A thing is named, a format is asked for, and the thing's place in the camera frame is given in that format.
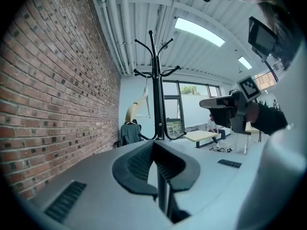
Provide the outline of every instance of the ceiling light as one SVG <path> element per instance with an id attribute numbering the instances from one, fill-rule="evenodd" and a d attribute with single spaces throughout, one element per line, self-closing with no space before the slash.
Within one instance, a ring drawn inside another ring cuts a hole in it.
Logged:
<path id="1" fill-rule="evenodd" d="M 249 64 L 249 62 L 242 56 L 239 58 L 239 60 L 248 70 L 252 69 L 252 66 Z"/>
<path id="2" fill-rule="evenodd" d="M 223 39 L 221 39 L 219 36 L 215 35 L 213 32 L 210 32 L 209 30 L 201 27 L 200 25 L 197 25 L 193 22 L 186 21 L 184 19 L 178 18 L 177 22 L 175 24 L 175 28 L 181 29 L 184 31 L 187 31 L 189 33 L 193 33 L 197 36 L 200 36 L 215 45 L 218 45 L 219 47 L 223 45 L 225 42 Z"/>

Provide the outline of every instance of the tree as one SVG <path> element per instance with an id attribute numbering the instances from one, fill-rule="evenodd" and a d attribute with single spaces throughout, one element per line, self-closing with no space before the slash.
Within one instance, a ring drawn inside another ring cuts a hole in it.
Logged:
<path id="1" fill-rule="evenodd" d="M 195 94 L 195 95 L 200 95 L 199 92 L 196 90 L 197 86 L 192 85 L 192 86 L 184 86 L 180 88 L 181 94 Z"/>

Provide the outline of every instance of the gray jacket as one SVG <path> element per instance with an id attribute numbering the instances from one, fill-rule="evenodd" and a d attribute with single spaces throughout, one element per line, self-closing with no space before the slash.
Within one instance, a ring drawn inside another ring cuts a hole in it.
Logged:
<path id="1" fill-rule="evenodd" d="M 137 124 L 123 125 L 120 129 L 120 145 L 123 146 L 142 141 L 141 137 L 139 136 L 140 132 L 140 126 Z"/>

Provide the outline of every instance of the vent grille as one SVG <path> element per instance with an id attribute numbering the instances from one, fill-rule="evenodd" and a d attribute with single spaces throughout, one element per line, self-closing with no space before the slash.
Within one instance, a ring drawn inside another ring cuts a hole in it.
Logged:
<path id="1" fill-rule="evenodd" d="M 59 223 L 62 223 L 69 214 L 73 205 L 77 202 L 85 187 L 86 184 L 84 183 L 70 183 L 70 185 L 45 210 L 45 214 Z"/>

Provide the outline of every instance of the coat rack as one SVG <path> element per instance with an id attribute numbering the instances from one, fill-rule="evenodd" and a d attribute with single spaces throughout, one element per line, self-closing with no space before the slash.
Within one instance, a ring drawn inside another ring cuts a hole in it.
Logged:
<path id="1" fill-rule="evenodd" d="M 167 77 L 171 75 L 173 72 L 177 70 L 181 70 L 181 66 L 176 66 L 175 68 L 170 68 L 167 69 L 163 72 L 161 72 L 161 66 L 160 66 L 160 53 L 161 51 L 174 39 L 171 38 L 167 43 L 165 43 L 159 50 L 158 54 L 156 52 L 156 47 L 154 44 L 154 38 L 153 38 L 153 31 L 149 31 L 149 36 L 150 36 L 150 41 L 152 44 L 152 51 L 148 46 L 145 44 L 141 43 L 139 40 L 135 39 L 135 42 L 139 43 L 143 47 L 145 47 L 151 54 L 152 56 L 152 72 L 140 72 L 137 69 L 134 69 L 135 76 L 141 75 L 144 78 L 152 78 L 153 79 L 153 106 L 154 106 L 154 136 L 153 139 L 157 140 L 164 140 L 165 135 L 167 138 L 170 140 L 176 140 L 184 135 L 186 135 L 186 131 L 184 131 L 182 134 L 175 138 L 171 138 L 168 133 L 167 133 L 167 128 L 166 128 L 166 114 L 165 114 L 165 102 L 164 102 L 164 92 L 163 92 L 163 82 L 162 82 L 162 77 Z M 146 136 L 139 134 L 143 139 L 149 140 Z"/>

